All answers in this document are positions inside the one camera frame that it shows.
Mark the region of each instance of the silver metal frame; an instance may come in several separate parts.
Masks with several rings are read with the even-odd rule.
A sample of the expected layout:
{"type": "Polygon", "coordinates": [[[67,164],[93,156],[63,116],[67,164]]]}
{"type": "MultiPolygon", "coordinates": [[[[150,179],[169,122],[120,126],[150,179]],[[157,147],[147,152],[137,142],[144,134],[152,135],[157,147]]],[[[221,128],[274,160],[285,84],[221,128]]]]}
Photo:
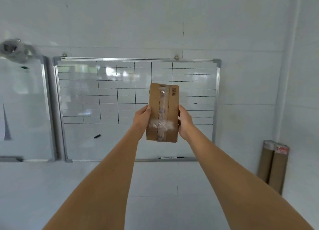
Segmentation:
{"type": "Polygon", "coordinates": [[[44,96],[45,96],[45,104],[46,104],[46,111],[47,111],[47,119],[50,122],[50,148],[52,157],[50,159],[23,159],[23,155],[16,157],[0,157],[0,162],[54,162],[57,160],[56,155],[56,147],[55,147],[55,136],[54,136],[54,127],[53,127],[53,118],[52,118],[52,111],[51,111],[51,103],[50,103],[50,91],[49,91],[49,82],[48,82],[48,65],[49,59],[42,55],[36,55],[34,59],[38,59],[41,63],[41,71],[42,71],[42,81],[43,81],[43,89],[44,89],[44,96]]]}
{"type": "MultiPolygon", "coordinates": [[[[58,130],[62,132],[63,138],[63,155],[66,162],[100,162],[100,160],[72,160],[67,156],[66,149],[66,139],[63,127],[63,116],[62,116],[62,104],[61,104],[61,94],[60,94],[60,84],[58,75],[58,62],[59,61],[125,61],[125,62],[213,62],[217,64],[217,75],[216,75],[216,91],[215,91],[215,104],[214,104],[214,117],[213,117],[213,134],[212,142],[215,143],[216,139],[216,124],[217,124],[217,101],[219,94],[219,80],[220,80],[220,69],[221,69],[221,59],[130,59],[130,58],[84,58],[84,57],[54,57],[53,58],[53,68],[55,77],[55,86],[58,91],[58,103],[59,103],[59,125],[57,125],[58,130]]],[[[197,161],[196,158],[185,157],[185,158],[169,158],[169,159],[135,159],[135,162],[190,162],[197,161]]]]}

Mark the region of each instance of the clear packing tape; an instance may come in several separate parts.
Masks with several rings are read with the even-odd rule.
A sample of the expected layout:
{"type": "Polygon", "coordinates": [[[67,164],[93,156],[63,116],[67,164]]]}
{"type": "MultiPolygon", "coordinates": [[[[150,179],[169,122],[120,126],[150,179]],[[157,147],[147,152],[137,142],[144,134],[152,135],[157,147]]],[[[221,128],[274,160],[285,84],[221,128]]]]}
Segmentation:
{"type": "Polygon", "coordinates": [[[174,129],[174,123],[168,121],[169,85],[160,85],[159,117],[151,119],[148,126],[157,128],[157,141],[166,142],[167,131],[174,129]]]}

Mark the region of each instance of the person's right arm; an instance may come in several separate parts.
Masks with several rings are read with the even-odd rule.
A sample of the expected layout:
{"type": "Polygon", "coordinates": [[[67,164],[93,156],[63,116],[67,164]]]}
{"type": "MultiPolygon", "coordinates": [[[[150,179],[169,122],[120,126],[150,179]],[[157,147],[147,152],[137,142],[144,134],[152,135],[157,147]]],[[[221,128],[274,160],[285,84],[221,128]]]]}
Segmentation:
{"type": "Polygon", "coordinates": [[[313,229],[277,192],[212,143],[179,106],[179,133],[189,143],[231,230],[313,229]]]}

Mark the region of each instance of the paper on whiteboard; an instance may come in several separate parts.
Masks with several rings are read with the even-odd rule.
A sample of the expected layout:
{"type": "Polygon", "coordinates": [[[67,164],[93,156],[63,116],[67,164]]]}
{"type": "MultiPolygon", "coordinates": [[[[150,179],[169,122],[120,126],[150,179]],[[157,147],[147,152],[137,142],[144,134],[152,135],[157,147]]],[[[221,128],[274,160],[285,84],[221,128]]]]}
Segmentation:
{"type": "Polygon", "coordinates": [[[5,138],[5,119],[4,119],[4,105],[0,98],[0,141],[5,138]]]}

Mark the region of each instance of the brown cardboard box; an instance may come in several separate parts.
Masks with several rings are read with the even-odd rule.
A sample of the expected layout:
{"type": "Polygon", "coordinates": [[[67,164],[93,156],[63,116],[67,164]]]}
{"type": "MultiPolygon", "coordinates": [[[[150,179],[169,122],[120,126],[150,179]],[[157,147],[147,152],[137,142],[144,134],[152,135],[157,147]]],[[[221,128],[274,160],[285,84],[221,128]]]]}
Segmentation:
{"type": "Polygon", "coordinates": [[[257,176],[268,184],[275,142],[264,140],[257,176]]]}
{"type": "Polygon", "coordinates": [[[152,112],[146,128],[146,139],[177,142],[179,86],[151,83],[149,106],[152,112]]]}
{"type": "Polygon", "coordinates": [[[284,186],[289,147],[280,143],[275,144],[275,152],[272,160],[269,185],[280,195],[284,186]]]}

